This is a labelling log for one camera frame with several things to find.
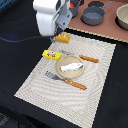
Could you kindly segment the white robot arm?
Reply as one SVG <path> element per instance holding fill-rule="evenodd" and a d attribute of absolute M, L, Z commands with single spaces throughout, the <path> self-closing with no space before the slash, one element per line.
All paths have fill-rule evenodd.
<path fill-rule="evenodd" d="M 55 36 L 63 32 L 71 18 L 70 0 L 34 0 L 36 21 L 42 36 Z"/>

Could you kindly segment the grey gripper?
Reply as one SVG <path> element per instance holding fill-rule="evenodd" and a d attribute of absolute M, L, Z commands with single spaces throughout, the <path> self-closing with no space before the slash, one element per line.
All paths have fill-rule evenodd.
<path fill-rule="evenodd" d="M 69 1 L 56 1 L 55 2 L 55 33 L 62 33 L 70 23 L 72 18 L 72 13 L 69 10 L 70 2 Z"/>

